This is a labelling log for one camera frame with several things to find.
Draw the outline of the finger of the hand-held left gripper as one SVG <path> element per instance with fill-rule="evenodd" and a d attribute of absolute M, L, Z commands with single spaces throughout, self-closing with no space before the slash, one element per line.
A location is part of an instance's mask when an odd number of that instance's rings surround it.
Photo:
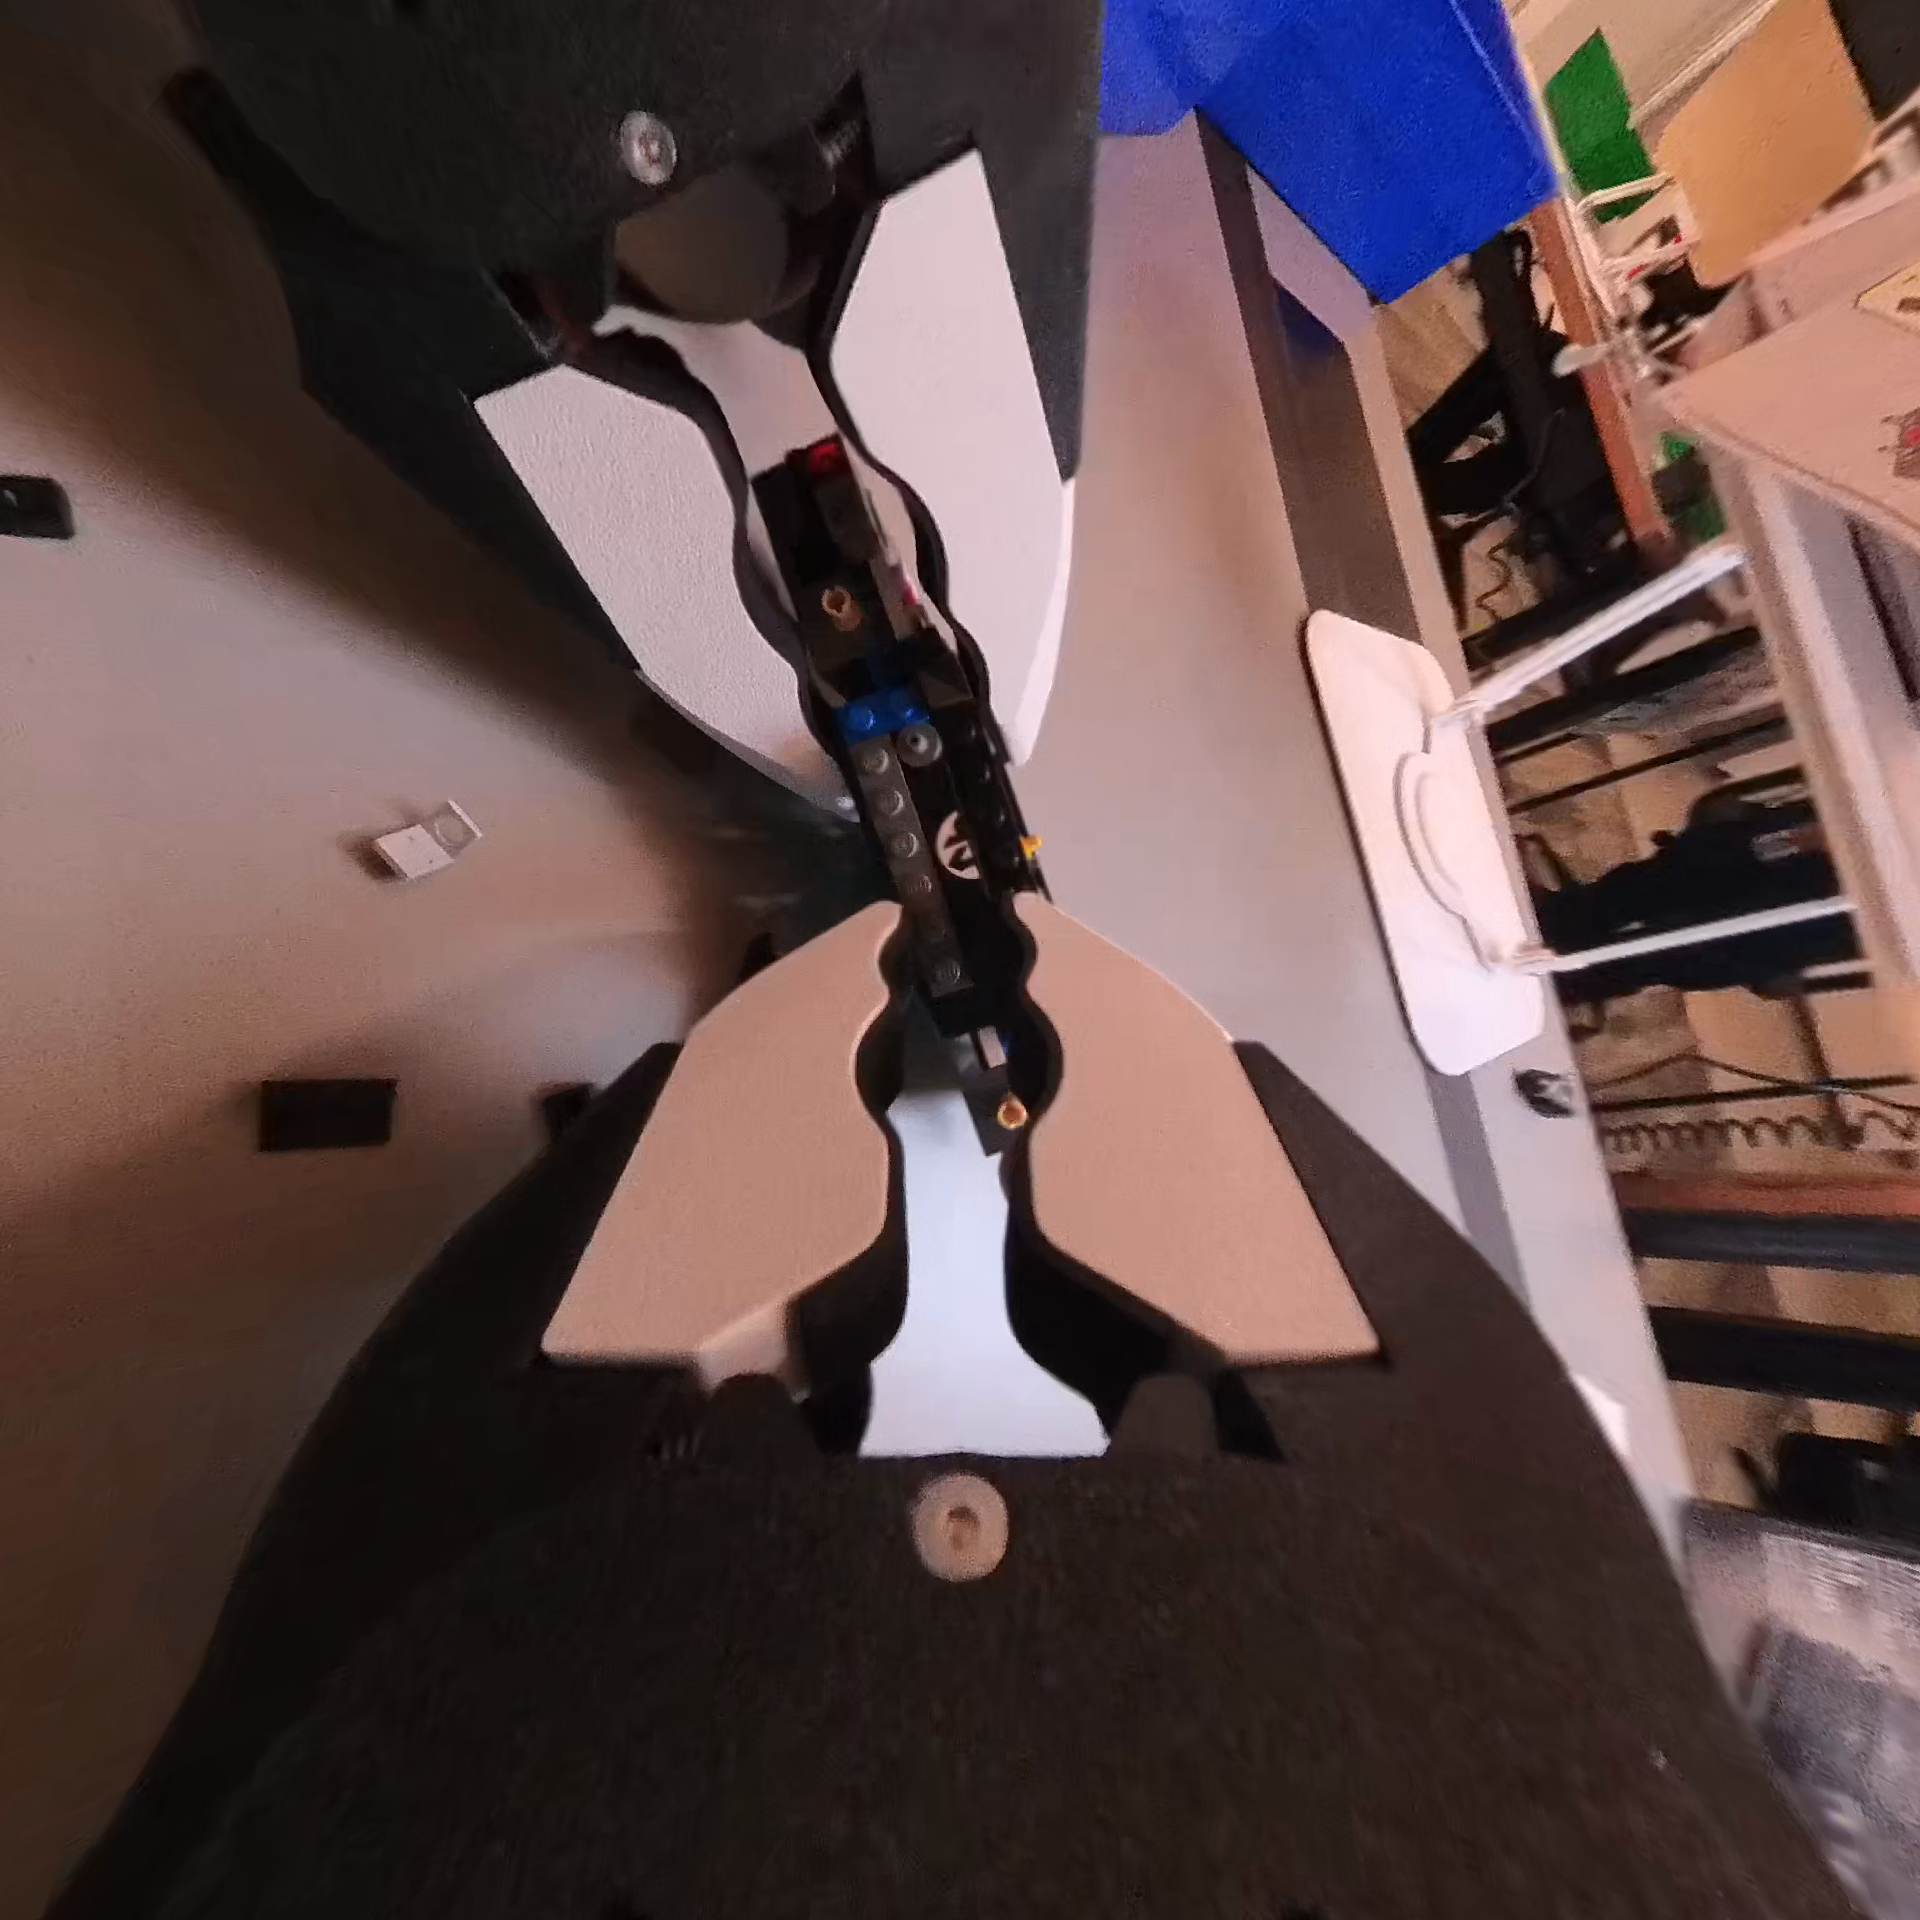
<path fill-rule="evenodd" d="M 846 781 L 809 731 L 792 637 L 750 608 L 745 497 L 697 419 L 584 367 L 481 395 L 475 413 L 641 680 L 804 803 Z"/>
<path fill-rule="evenodd" d="M 1040 379 L 976 151 L 888 197 L 867 223 L 826 371 L 856 444 L 939 539 L 939 608 L 972 637 L 1016 765 L 1040 743 L 1059 676 L 1075 481 Z"/>

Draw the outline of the lego car model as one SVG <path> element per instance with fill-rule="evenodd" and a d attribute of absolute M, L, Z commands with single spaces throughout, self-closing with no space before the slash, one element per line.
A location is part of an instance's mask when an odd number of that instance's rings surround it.
<path fill-rule="evenodd" d="M 1050 1086 L 1016 921 L 1048 885 L 986 662 L 901 561 L 844 436 L 792 447 L 752 495 L 797 625 L 808 726 L 901 904 L 906 984 L 948 1044 L 984 1150 L 1005 1155 Z M 897 686 L 920 692 L 925 725 L 844 743 L 840 707 Z"/>

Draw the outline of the lego instruction booklet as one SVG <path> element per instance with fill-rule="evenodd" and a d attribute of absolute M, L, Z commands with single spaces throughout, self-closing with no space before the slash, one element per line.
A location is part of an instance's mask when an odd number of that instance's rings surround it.
<path fill-rule="evenodd" d="M 1896 520 L 1915 520 L 1917 267 L 1682 374 L 1673 419 Z"/>

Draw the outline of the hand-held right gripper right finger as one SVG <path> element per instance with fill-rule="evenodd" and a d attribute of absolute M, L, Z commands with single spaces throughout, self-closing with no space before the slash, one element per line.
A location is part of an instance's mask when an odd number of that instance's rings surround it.
<path fill-rule="evenodd" d="M 1269 1436 L 1253 1375 L 1376 1360 L 1378 1334 L 1227 1028 L 1042 895 L 1016 901 L 1042 1079 L 1010 1174 L 1025 1355 L 1117 1436 L 1162 1382 Z"/>

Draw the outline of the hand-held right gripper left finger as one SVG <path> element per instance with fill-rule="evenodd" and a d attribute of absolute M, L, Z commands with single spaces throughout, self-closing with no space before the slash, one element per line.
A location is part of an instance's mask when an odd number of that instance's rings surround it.
<path fill-rule="evenodd" d="M 907 1299 L 893 949 L 872 903 L 744 976 L 680 1044 L 539 1355 L 707 1395 L 765 1375 L 856 1451 Z"/>

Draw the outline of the lego set box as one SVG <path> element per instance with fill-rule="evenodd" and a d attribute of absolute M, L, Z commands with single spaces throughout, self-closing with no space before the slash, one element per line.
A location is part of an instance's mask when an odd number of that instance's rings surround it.
<path fill-rule="evenodd" d="M 1766 1771 L 1867 1915 L 1917 1915 L 1917 1557 L 1691 1504 L 1696 1628 Z"/>

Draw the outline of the white book stand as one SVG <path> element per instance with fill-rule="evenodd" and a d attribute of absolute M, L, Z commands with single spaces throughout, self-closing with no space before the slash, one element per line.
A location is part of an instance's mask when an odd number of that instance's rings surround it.
<path fill-rule="evenodd" d="M 1734 573 L 1746 579 L 1773 686 L 1830 839 L 1836 899 L 1651 933 L 1592 959 L 1682 951 L 1744 933 L 1846 916 L 1915 1068 L 1915 702 L 1881 636 L 1859 558 L 1867 507 L 1837 503 L 1760 459 L 1713 462 L 1731 534 L 1702 545 L 1565 636 L 1460 688 L 1416 639 L 1315 609 L 1304 659 L 1409 1032 L 1440 1073 L 1470 1073 L 1545 1031 L 1553 951 L 1485 759 L 1492 710 L 1621 637 L 1638 617 Z"/>

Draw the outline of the small grey lego tile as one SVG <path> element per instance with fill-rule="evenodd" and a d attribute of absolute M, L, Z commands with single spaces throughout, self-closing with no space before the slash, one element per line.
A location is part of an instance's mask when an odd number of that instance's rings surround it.
<path fill-rule="evenodd" d="M 485 831 L 473 815 L 457 803 L 445 799 L 426 815 L 372 836 L 369 852 L 382 877 L 419 881 L 450 868 L 483 836 Z"/>

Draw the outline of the blue plastic bin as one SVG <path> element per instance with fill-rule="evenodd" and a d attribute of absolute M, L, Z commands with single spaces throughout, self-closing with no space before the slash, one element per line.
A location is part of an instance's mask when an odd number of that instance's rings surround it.
<path fill-rule="evenodd" d="M 1109 1 L 1100 126 L 1202 113 L 1381 304 L 1557 173 L 1500 1 Z"/>

